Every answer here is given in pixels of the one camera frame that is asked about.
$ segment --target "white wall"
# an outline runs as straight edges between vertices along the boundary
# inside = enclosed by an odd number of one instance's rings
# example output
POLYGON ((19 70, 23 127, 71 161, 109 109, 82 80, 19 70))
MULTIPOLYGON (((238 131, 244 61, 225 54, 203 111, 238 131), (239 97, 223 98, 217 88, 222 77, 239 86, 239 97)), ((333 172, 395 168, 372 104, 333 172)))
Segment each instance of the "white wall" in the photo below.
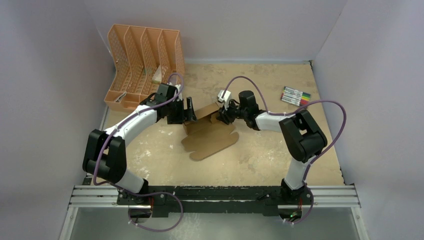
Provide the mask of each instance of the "white wall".
POLYGON ((83 0, 0 1, 1 239, 58 239, 113 79, 83 0))
MULTIPOLYGON (((347 111, 336 144, 372 240, 424 239, 424 1, 349 0, 316 57, 322 98, 347 111)), ((339 109, 324 106, 334 136, 339 109)))
POLYGON ((189 61, 314 59, 347 0, 85 0, 107 41, 112 24, 181 30, 189 61))

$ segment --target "flattened cardboard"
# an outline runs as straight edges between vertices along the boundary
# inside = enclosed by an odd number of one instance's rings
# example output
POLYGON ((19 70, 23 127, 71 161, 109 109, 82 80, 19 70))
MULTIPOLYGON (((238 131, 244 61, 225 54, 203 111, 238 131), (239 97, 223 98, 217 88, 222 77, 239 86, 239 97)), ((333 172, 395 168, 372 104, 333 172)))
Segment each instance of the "flattened cardboard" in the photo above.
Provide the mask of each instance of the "flattened cardboard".
POLYGON ((218 106, 218 104, 214 102, 212 104, 209 104, 207 106, 204 106, 194 111, 194 114, 196 115, 196 118, 197 118, 197 122, 184 123, 182 127, 184 128, 185 133, 187 135, 190 135, 196 131, 199 131, 200 129, 203 129, 211 125, 213 123, 211 121, 211 115, 217 112, 219 109, 220 109, 220 106, 218 106))
POLYGON ((197 122, 184 125, 187 137, 181 143, 190 153, 190 158, 203 160, 235 144, 239 134, 233 132, 236 127, 217 120, 219 106, 210 104, 195 111, 197 122))

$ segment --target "orange plastic organizer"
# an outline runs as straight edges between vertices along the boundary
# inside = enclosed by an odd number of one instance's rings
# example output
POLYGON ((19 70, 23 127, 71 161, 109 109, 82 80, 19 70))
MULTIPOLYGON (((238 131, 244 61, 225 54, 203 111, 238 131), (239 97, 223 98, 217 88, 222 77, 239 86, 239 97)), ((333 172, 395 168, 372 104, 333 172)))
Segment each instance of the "orange plastic organizer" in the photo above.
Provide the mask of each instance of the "orange plastic organizer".
POLYGON ((116 67, 116 76, 104 102, 110 109, 132 112, 159 83, 153 75, 160 66, 161 82, 171 73, 184 76, 185 64, 180 31, 114 24, 107 38, 116 67))

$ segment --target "wooden table surface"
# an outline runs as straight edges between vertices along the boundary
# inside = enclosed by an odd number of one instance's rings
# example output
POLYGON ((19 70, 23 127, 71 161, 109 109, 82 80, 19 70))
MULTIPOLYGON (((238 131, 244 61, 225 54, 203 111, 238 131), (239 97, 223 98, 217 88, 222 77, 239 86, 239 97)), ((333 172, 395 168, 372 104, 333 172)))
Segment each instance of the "wooden table surface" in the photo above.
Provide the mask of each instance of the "wooden table surface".
MULTIPOLYGON (((308 64, 186 64, 183 97, 192 97, 194 109, 216 102, 217 94, 233 77, 244 75, 259 87, 272 112, 292 112, 297 107, 280 100, 284 86, 320 99, 311 66, 308 64)), ((250 82, 235 80, 229 87, 234 98, 252 90, 261 109, 262 100, 250 82)), ((328 142, 331 135, 321 104, 308 108, 328 142)), ((111 127, 128 113, 109 111, 105 126, 111 127)), ((128 168, 146 178, 150 185, 278 186, 286 175, 291 155, 281 133, 255 131, 243 120, 234 122, 238 141, 201 161, 189 158, 181 140, 181 125, 167 125, 162 119, 148 127, 126 149, 128 168)), ((307 177, 309 185, 343 185, 334 148, 315 162, 307 177)))

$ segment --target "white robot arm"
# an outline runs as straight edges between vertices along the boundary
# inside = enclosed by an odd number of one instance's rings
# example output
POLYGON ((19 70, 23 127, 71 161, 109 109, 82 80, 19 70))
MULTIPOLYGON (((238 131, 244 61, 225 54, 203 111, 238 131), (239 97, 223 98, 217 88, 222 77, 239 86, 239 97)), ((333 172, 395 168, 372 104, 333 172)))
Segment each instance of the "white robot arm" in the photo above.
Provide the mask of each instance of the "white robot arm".
POLYGON ((97 172, 100 178, 133 193, 147 191, 147 180, 135 175, 127 168, 126 147, 147 127, 164 117, 167 117, 168 124, 182 124, 197 120, 190 97, 187 97, 185 110, 181 95, 168 104, 148 109, 172 99, 180 91, 180 87, 180 85, 172 86, 162 83, 156 93, 142 101, 125 119, 104 131, 93 130, 88 137, 82 164, 83 170, 93 174, 99 154, 102 154, 97 172), (106 138, 111 134, 113 135, 108 143, 108 153, 100 153, 106 138))
POLYGON ((249 90, 240 92, 238 98, 239 102, 232 99, 231 92, 219 92, 217 99, 223 106, 219 109, 218 119, 226 124, 243 119, 256 131, 282 133, 292 159, 281 185, 289 192, 302 188, 308 165, 327 145, 326 136, 311 114, 303 109, 292 115, 271 115, 259 110, 255 95, 249 90), (306 130, 306 133, 301 134, 300 130, 306 130))

